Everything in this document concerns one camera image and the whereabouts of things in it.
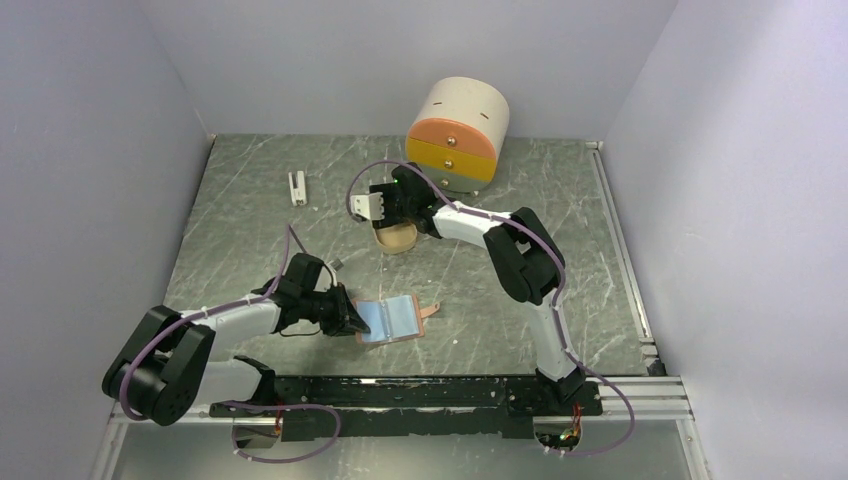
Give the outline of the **pink card holder wallet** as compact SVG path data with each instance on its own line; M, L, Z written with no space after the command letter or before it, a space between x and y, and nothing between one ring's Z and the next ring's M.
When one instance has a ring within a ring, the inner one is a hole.
M354 306L369 328L369 332L356 335L357 342L382 345L424 336L424 320L437 313L441 304L421 307L416 295L401 295L384 300L357 300Z

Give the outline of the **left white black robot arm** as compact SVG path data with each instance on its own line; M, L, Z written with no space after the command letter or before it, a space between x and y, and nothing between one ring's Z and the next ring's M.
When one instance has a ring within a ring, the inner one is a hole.
M234 302L183 312L149 309L107 368L101 389L128 417L160 426L193 408L231 401L264 415L277 400L274 370L231 350L301 321L329 337L370 330L334 269L297 253L280 275Z

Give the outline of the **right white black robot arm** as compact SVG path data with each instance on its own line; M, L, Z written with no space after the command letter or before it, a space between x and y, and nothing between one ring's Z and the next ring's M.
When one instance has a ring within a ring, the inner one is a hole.
M540 402L550 413L565 413L586 374L571 348L563 308L564 257L536 213L468 206L445 196L413 163L398 165L391 176L369 186L379 208L373 226L410 223L422 234L486 250L506 295L530 309Z

